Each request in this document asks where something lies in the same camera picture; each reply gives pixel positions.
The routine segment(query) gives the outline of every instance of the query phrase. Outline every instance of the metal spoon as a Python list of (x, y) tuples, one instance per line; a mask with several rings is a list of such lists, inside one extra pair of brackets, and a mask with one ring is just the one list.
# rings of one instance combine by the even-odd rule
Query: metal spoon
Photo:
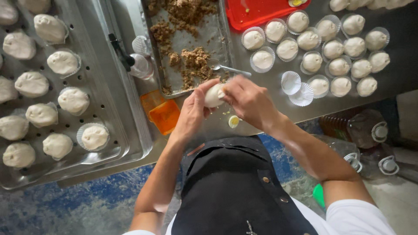
[(234, 73), (237, 73), (237, 74), (243, 74), (243, 75), (245, 75), (246, 77), (249, 77), (249, 78), (251, 77), (251, 73), (244, 72), (244, 71), (241, 71), (241, 70), (238, 70), (238, 69), (225, 67), (225, 66), (221, 65), (221, 63), (217, 59), (208, 59), (207, 63), (208, 63), (209, 68), (211, 68), (213, 70), (218, 70), (220, 68), (223, 68), (225, 70), (228, 70), (228, 71), (231, 71), (231, 72), (234, 72)]

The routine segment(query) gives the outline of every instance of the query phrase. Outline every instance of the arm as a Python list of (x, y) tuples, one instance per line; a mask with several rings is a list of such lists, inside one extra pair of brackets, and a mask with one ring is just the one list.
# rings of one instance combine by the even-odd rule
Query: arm
[(210, 113), (204, 107), (206, 91), (219, 79), (201, 84), (184, 101), (176, 128), (136, 200), (129, 231), (146, 230), (159, 235), (168, 204), (173, 197), (184, 147)]
[(308, 174), (321, 182), (326, 206), (342, 199), (374, 204), (360, 176), (325, 143), (293, 124), (274, 106), (267, 89), (237, 76), (224, 86), (237, 116), (282, 142)]

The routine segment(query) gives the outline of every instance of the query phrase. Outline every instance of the orange plastic container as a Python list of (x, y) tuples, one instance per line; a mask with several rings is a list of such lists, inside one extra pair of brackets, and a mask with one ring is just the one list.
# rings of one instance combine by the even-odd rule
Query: orange plastic container
[(176, 127), (180, 116), (180, 109), (174, 100), (167, 100), (163, 104), (152, 109), (149, 113), (153, 122), (163, 135), (170, 134)]
[(311, 0), (308, 0), (293, 8), (289, 6), (288, 0), (225, 0), (225, 7), (232, 27), (244, 31), (271, 19), (289, 15), (295, 10), (303, 10), (310, 3)]

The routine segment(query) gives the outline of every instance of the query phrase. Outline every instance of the metal tray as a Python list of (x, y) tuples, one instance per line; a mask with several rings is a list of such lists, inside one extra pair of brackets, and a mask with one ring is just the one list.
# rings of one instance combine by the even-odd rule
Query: metal tray
[[(18, 23), (0, 29), (0, 43), (7, 32), (13, 32), (22, 28), (26, 34), (34, 38), (37, 44), (37, 53), (29, 61), (19, 61), (5, 54), (4, 65), (1, 74), (9, 79), (16, 80), (24, 71), (40, 71), (45, 75), (50, 83), (50, 91), (38, 98), (26, 98), (20, 96), (19, 99), (1, 104), (0, 116), (9, 115), (15, 108), (27, 109), (28, 106), (36, 103), (54, 102), (58, 104), (59, 92), (65, 87), (79, 87), (90, 95), (90, 106), (81, 116), (75, 117), (68, 112), (59, 109), (59, 123), (43, 128), (36, 128), (30, 124), (29, 132), (25, 137), (26, 141), (34, 147), (36, 160), (29, 168), (14, 169), (0, 164), (0, 185), (5, 189), (14, 189), (31, 184), (46, 174), (51, 174), (61, 170), (73, 168), (80, 165), (100, 165), (110, 161), (120, 159), (129, 151), (128, 137), (123, 127), (123, 123), (117, 113), (116, 103), (112, 97), (112, 91), (104, 81), (105, 75), (100, 69), (103, 58), (97, 58), (95, 51), (87, 35), (77, 4), (73, 1), (55, 0), (50, 15), (57, 15), (70, 30), (69, 37), (65, 44), (46, 46), (35, 32), (33, 26), (33, 15), (26, 9), (19, 7)], [(60, 79), (59, 74), (53, 73), (46, 59), (49, 55), (60, 48), (68, 48), (78, 54), (82, 59), (82, 67), (75, 75), (65, 79)], [(110, 131), (110, 141), (108, 145), (99, 152), (88, 152), (78, 146), (73, 147), (70, 154), (60, 161), (53, 160), (46, 156), (42, 150), (42, 141), (51, 132), (63, 133), (68, 135), (76, 143), (76, 132), (85, 123), (103, 123)], [(12, 143), (5, 139), (0, 140), (0, 152)]]
[[(203, 23), (197, 27), (199, 30), (199, 36), (194, 38), (187, 31), (176, 31), (172, 38), (172, 49), (181, 54), (182, 49), (193, 50), (198, 46), (202, 46), (211, 54), (212, 58), (218, 59), (222, 65), (235, 67), (235, 59), (232, 53), (233, 48), (231, 35), (229, 32), (228, 19), (225, 13), (225, 3), (223, 0), (219, 0), (218, 3), (218, 13), (215, 15), (205, 16), (202, 20)], [(152, 63), (154, 71), (156, 71), (154, 74), (157, 77), (161, 93), (168, 99), (179, 97), (188, 93), (186, 90), (181, 90), (183, 81), (180, 72), (177, 71), (175, 67), (172, 68), (169, 66), (169, 59), (167, 56), (164, 56), (161, 59), (157, 42), (153, 36), (150, 36), (152, 35), (150, 31), (151, 26), (155, 25), (161, 19), (168, 21), (167, 11), (161, 9), (157, 15), (150, 17), (149, 12), (144, 10), (148, 8), (147, 1), (141, 1), (139, 8), (144, 27), (148, 29), (144, 36), (148, 39), (149, 48), (152, 48)], [(195, 85), (197, 86), (197, 84), (199, 84), (199, 78), (195, 79)], [(171, 94), (167, 95), (162, 92), (161, 88), (165, 86), (171, 86)]]

